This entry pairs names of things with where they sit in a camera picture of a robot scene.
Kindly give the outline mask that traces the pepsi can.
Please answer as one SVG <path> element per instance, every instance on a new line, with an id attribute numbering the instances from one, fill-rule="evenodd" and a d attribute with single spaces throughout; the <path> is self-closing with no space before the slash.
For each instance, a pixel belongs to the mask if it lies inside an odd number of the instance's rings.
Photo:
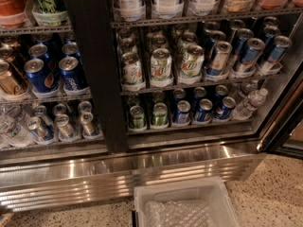
<path id="1" fill-rule="evenodd" d="M 83 68 L 75 57 L 65 57 L 59 62 L 59 70 L 64 82 L 64 90 L 81 95 L 88 90 L 88 82 Z"/>
<path id="2" fill-rule="evenodd" d="M 58 93 L 59 83 L 42 60 L 32 59 L 27 61 L 24 70 L 36 97 L 48 98 Z"/>

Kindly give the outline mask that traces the stainless fridge base grille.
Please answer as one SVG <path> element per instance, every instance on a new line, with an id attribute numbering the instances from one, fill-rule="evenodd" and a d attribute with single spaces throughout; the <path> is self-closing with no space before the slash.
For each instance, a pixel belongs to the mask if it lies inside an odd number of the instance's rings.
<path id="1" fill-rule="evenodd" d="M 3 213 L 128 197 L 137 186 L 205 177 L 243 180 L 264 159 L 257 142 L 170 148 L 4 167 Z"/>

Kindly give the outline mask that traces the front right pepsi can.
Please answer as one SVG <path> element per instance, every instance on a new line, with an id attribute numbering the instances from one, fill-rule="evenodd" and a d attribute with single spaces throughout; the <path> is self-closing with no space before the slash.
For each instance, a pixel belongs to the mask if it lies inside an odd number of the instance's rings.
<path id="1" fill-rule="evenodd" d="M 88 90 L 88 82 L 83 68 L 75 57 L 65 57 L 59 62 L 59 70 L 64 82 L 64 90 L 81 95 Z"/>

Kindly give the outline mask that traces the green can right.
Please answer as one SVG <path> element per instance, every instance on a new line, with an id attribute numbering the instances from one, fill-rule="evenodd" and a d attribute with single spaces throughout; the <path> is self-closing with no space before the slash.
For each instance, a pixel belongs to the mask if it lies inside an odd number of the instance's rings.
<path id="1" fill-rule="evenodd" d="M 169 125 L 168 108 L 165 103 L 156 103 L 151 114 L 151 127 L 153 129 L 164 129 Z"/>

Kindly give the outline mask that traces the bubble wrap sheet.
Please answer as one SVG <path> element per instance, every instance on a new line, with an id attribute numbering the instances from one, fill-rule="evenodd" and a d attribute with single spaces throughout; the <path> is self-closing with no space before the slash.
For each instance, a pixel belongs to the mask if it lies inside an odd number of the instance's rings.
<path id="1" fill-rule="evenodd" d="M 215 227 L 205 200 L 148 201 L 146 227 Z"/>

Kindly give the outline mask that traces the middle 7up can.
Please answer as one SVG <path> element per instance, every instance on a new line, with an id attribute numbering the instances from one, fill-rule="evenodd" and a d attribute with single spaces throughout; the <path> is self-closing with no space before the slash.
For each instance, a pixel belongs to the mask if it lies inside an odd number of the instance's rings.
<path id="1" fill-rule="evenodd" d="M 166 48 L 155 49 L 151 54 L 151 85 L 165 87 L 172 82 L 172 58 Z"/>

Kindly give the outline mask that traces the front left pepsi can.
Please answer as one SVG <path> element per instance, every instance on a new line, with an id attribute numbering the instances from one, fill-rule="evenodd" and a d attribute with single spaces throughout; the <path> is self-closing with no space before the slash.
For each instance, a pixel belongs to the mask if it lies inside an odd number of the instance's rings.
<path id="1" fill-rule="evenodd" d="M 48 98 L 58 93 L 59 83 L 42 60 L 32 59 L 27 61 L 24 70 L 36 97 Z"/>

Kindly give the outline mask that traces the clear water bottle right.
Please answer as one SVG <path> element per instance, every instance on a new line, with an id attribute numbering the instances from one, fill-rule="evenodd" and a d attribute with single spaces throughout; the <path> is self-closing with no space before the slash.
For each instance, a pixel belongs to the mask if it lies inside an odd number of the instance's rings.
<path id="1" fill-rule="evenodd" d="M 235 120 L 246 120 L 252 116 L 253 112 L 262 106 L 268 95 L 268 90 L 261 88 L 251 92 L 242 102 L 240 102 L 232 112 Z"/>

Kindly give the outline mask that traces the white plastic bin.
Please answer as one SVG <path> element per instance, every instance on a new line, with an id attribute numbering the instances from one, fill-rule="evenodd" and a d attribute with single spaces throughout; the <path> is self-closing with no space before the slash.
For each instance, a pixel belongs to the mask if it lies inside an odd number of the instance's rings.
<path id="1" fill-rule="evenodd" d="M 207 201 L 215 227 L 240 227 L 225 184 L 220 177 L 136 187 L 134 189 L 136 227 L 146 227 L 145 205 L 148 201 L 184 200 Z"/>

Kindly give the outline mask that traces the white bottle left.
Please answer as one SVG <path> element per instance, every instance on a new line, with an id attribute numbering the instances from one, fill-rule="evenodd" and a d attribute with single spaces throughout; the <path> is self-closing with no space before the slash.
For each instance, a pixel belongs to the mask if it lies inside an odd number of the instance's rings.
<path id="1" fill-rule="evenodd" d="M 115 0 L 115 6 L 122 20 L 132 22 L 141 17 L 143 0 Z"/>

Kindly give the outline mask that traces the silver can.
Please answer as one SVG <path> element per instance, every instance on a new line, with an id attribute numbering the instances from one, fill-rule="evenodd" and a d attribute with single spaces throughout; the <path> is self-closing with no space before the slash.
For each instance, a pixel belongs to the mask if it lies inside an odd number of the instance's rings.
<path id="1" fill-rule="evenodd" d="M 82 126 L 82 134 L 85 138 L 96 139 L 102 136 L 102 132 L 91 113 L 82 113 L 80 115 L 80 124 Z"/>
<path id="2" fill-rule="evenodd" d="M 38 116 L 30 117 L 27 128 L 34 136 L 34 141 L 40 145 L 48 145 L 57 141 L 54 132 Z"/>
<path id="3" fill-rule="evenodd" d="M 59 130 L 59 139 L 64 142 L 76 141 L 80 138 L 77 127 L 67 114 L 60 114 L 55 118 L 55 126 Z"/>

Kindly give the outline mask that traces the clear water bottle left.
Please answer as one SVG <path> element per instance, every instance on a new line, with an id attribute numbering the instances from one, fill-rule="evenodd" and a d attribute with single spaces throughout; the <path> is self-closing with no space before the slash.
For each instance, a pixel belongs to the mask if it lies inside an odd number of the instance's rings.
<path id="1" fill-rule="evenodd" d="M 8 115 L 0 115 L 0 134 L 13 147 L 22 148 L 33 143 L 33 136 Z"/>

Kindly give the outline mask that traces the blue can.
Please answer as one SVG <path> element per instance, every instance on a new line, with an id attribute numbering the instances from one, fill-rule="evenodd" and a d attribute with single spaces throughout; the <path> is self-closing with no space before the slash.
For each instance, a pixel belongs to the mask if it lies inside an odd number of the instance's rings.
<path id="1" fill-rule="evenodd" d="M 193 115 L 196 124 L 208 123 L 211 120 L 213 104 L 209 99 L 201 99 Z"/>
<path id="2" fill-rule="evenodd" d="M 186 100 L 180 100 L 173 114 L 172 123 L 174 125 L 185 125 L 190 121 L 190 104 Z"/>
<path id="3" fill-rule="evenodd" d="M 226 96 L 222 99 L 222 102 L 214 110 L 214 118 L 216 120 L 229 120 L 232 111 L 236 107 L 236 101 L 231 96 Z"/>

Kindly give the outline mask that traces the left 7up can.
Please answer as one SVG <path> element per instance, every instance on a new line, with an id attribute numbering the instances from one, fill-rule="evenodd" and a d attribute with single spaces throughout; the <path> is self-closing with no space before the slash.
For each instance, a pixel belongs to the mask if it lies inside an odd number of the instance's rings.
<path id="1" fill-rule="evenodd" d="M 121 56 L 121 83 L 128 91 L 138 91 L 145 87 L 141 60 L 134 52 Z"/>

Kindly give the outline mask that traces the white bottle middle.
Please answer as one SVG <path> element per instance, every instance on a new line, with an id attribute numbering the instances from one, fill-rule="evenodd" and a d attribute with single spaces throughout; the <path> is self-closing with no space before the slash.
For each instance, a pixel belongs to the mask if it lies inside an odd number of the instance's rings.
<path id="1" fill-rule="evenodd" d="M 183 0 L 153 0 L 151 16 L 157 19 L 180 17 L 184 7 Z"/>

